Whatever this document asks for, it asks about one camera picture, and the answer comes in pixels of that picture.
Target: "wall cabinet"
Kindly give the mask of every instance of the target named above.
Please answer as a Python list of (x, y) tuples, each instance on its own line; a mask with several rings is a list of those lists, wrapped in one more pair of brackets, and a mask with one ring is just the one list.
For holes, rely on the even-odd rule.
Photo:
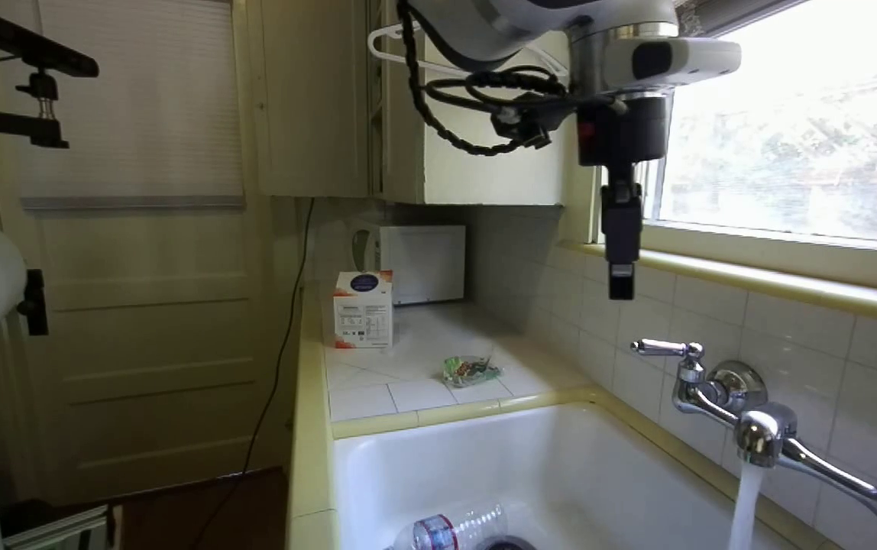
[[(389, 23), (393, 22), (393, 0), (383, 4)], [(562, 36), (551, 33), (537, 40), (558, 63), (566, 63)], [(426, 40), (426, 57), (442, 61)], [(379, 107), (371, 111), (371, 142), (379, 142), (379, 169), (372, 175), (377, 194), (385, 201), (411, 203), (558, 203), (562, 180), (568, 169), (568, 132), (553, 132), (553, 142), (545, 150), (518, 150), (507, 157), (470, 157), (446, 142), (434, 128), (421, 121), (406, 88), (403, 63), (383, 63), (371, 74), (371, 98)], [(431, 100), (437, 118), (470, 142), (501, 142), (487, 112), (458, 111)]]
[(250, 0), (246, 22), (264, 191), (371, 194), (364, 4)]

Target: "sink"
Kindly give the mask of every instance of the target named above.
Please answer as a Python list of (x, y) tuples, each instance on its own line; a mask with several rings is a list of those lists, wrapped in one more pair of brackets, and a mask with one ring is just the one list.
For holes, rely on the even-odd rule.
[[(595, 402), (332, 444), (343, 550), (383, 550), (450, 504), (501, 504), (537, 550), (724, 550), (733, 501)], [(754, 546), (793, 546), (766, 525)]]

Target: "window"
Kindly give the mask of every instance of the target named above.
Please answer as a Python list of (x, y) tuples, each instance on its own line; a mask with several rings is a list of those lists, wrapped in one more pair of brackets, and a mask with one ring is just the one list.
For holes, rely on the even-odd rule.
[(727, 40), (742, 68), (674, 91), (648, 226), (775, 241), (750, 261), (778, 261), (793, 241), (877, 250), (877, 4), (810, 0)]

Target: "running water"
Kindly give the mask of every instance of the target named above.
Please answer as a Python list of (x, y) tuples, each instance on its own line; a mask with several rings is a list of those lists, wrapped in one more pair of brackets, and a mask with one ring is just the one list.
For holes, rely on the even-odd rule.
[(742, 461), (737, 512), (730, 525), (730, 550), (753, 550), (754, 499), (762, 495), (764, 474), (764, 467)]

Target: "chrome faucet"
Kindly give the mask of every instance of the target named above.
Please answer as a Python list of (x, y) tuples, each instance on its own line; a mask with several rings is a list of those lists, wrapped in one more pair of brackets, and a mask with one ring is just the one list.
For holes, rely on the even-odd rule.
[(766, 401), (766, 385), (750, 363), (727, 360), (707, 376), (707, 351), (696, 343), (640, 340), (632, 348), (648, 356), (677, 356), (674, 406), (730, 424), (742, 461), (810, 474), (877, 517), (877, 485), (817, 456), (798, 436), (798, 416)]

